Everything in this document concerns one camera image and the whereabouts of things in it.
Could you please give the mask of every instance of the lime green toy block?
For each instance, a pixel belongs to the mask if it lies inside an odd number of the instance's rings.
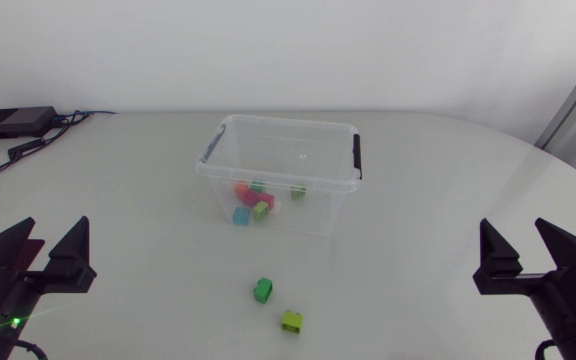
[[[265,219],[266,216],[268,216],[269,212],[270,212],[270,206],[265,201],[258,202],[257,205],[255,205],[255,207],[252,208],[252,214],[255,217],[255,220],[257,221],[262,221],[263,219]]]
[[[272,281],[270,279],[261,278],[257,281],[257,287],[253,290],[255,300],[265,304],[272,293]]]
[[[266,184],[263,181],[255,180],[250,184],[250,190],[256,192],[264,192],[266,191]]]
[[[293,313],[290,310],[284,312],[284,317],[281,320],[281,328],[299,334],[301,332],[301,324],[304,322],[304,316],[300,313]]]
[[[306,196],[306,185],[297,184],[290,188],[290,198],[293,200],[299,200]]]

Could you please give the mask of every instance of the tabletop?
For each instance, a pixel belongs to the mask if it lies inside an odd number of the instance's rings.
[[[445,117],[251,114],[359,129],[364,177],[330,237],[227,222],[194,172],[226,113],[94,115],[0,174],[0,231],[30,216],[46,240],[31,269],[86,215],[98,273],[88,294],[42,297],[21,339],[51,360],[533,358],[549,334],[530,300],[481,296],[472,280],[478,225],[488,218],[525,272],[554,269],[534,221],[576,235],[575,169]],[[0,140],[0,163],[26,141]],[[303,314],[300,335],[282,331],[287,309]]]

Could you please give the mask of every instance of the plastic container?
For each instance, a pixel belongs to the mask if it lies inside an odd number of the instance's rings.
[[[230,115],[195,170],[208,177],[231,223],[242,208],[235,223],[246,223],[249,209],[248,226],[328,236],[346,194],[359,188],[359,134],[347,124]],[[272,195],[270,213],[255,214],[265,205],[254,208],[255,194],[242,199],[244,190]]]

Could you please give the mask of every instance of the lego brick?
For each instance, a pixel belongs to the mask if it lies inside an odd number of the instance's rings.
[[[255,180],[250,185],[250,190],[261,193],[266,191],[266,185],[264,184],[263,181]]]
[[[235,185],[235,193],[241,199],[244,194],[248,191],[248,184],[245,181],[240,181]]]
[[[301,326],[304,322],[304,317],[300,313],[293,313],[290,310],[284,312],[281,319],[281,328],[293,332],[295,334],[301,333]]]
[[[253,207],[253,206],[257,205],[257,203],[261,200],[259,199],[258,193],[248,189],[248,191],[246,191],[244,196],[241,197],[241,201],[243,201],[244,204],[246,204],[250,207]]]
[[[270,208],[268,206],[268,203],[265,201],[258,202],[257,205],[255,205],[255,207],[252,208],[252,215],[255,217],[255,220],[257,221],[262,221],[263,219],[265,219],[266,216],[268,216],[269,212]]]
[[[265,304],[272,293],[272,281],[270,279],[261,278],[257,281],[257,287],[253,290],[255,300]]]
[[[268,193],[259,194],[259,199],[268,203],[268,207],[272,210],[275,207],[275,197]]]
[[[248,225],[250,221],[250,209],[238,207],[232,214],[232,222],[237,225]]]
[[[290,188],[290,198],[298,200],[306,196],[306,185],[299,183]]]

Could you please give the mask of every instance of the white wall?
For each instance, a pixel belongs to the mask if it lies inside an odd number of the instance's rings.
[[[0,0],[0,108],[414,110],[533,142],[576,0]]]

